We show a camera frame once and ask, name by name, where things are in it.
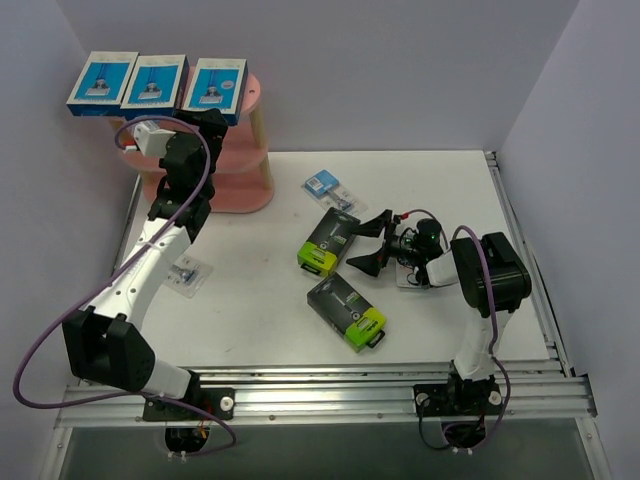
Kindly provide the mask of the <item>blue Harry's razor box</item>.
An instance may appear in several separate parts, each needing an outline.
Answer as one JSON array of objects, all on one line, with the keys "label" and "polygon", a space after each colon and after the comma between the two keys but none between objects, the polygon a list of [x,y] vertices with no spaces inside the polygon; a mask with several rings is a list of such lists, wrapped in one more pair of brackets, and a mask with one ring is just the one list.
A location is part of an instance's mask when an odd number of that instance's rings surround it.
[{"label": "blue Harry's razor box", "polygon": [[137,58],[120,106],[121,115],[172,116],[181,105],[189,63],[185,54],[141,55]]},{"label": "blue Harry's razor box", "polygon": [[92,51],[66,105],[76,117],[119,115],[138,52]]},{"label": "blue Harry's razor box", "polygon": [[236,126],[247,78],[246,59],[200,58],[189,81],[182,109],[191,112],[217,109],[229,126]]}]

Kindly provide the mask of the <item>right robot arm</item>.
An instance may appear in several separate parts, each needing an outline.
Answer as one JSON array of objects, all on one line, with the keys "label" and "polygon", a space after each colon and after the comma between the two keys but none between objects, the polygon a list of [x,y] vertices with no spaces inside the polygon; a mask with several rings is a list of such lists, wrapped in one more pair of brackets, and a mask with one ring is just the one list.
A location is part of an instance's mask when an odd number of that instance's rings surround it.
[{"label": "right robot arm", "polygon": [[495,394],[496,353],[508,321],[532,291],[530,274],[502,232],[481,237],[459,226],[447,239],[441,223],[428,211],[415,226],[397,233],[414,212],[383,211],[355,227],[354,236],[381,238],[380,248],[347,264],[376,277],[394,259],[412,271],[413,283],[433,289],[459,285],[470,319],[444,388],[444,400],[464,413]]}]

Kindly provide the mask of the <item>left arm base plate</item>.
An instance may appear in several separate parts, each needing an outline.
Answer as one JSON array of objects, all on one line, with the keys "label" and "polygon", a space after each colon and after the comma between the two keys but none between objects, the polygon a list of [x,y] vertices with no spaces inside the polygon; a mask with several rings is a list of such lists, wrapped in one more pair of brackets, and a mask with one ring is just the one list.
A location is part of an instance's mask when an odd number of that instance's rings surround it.
[{"label": "left arm base plate", "polygon": [[[220,420],[231,420],[234,416],[235,397],[236,390],[233,388],[205,388],[194,400],[182,400],[182,403],[213,414]],[[151,399],[145,401],[142,419],[147,422],[185,422],[202,420],[204,416],[185,407]]]}]

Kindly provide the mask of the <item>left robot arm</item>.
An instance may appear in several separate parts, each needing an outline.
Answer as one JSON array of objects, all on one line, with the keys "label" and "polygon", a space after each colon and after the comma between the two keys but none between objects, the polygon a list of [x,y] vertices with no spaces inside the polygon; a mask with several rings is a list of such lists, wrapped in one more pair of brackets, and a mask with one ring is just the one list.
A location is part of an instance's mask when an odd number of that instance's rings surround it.
[{"label": "left robot arm", "polygon": [[161,360],[141,325],[171,266],[194,243],[211,213],[212,175],[228,131],[217,108],[177,110],[175,130],[155,127],[155,116],[130,121],[142,154],[156,157],[164,174],[129,256],[106,287],[70,313],[62,331],[72,373],[132,393],[165,397],[179,419],[202,405],[197,374]]}]

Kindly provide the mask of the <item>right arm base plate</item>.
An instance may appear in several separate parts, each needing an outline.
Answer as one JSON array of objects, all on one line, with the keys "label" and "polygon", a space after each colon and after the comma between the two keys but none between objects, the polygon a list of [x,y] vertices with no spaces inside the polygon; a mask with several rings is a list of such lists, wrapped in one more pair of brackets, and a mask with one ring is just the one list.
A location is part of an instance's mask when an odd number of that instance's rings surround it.
[{"label": "right arm base plate", "polygon": [[415,409],[426,417],[498,415],[503,407],[498,386],[414,384]]}]

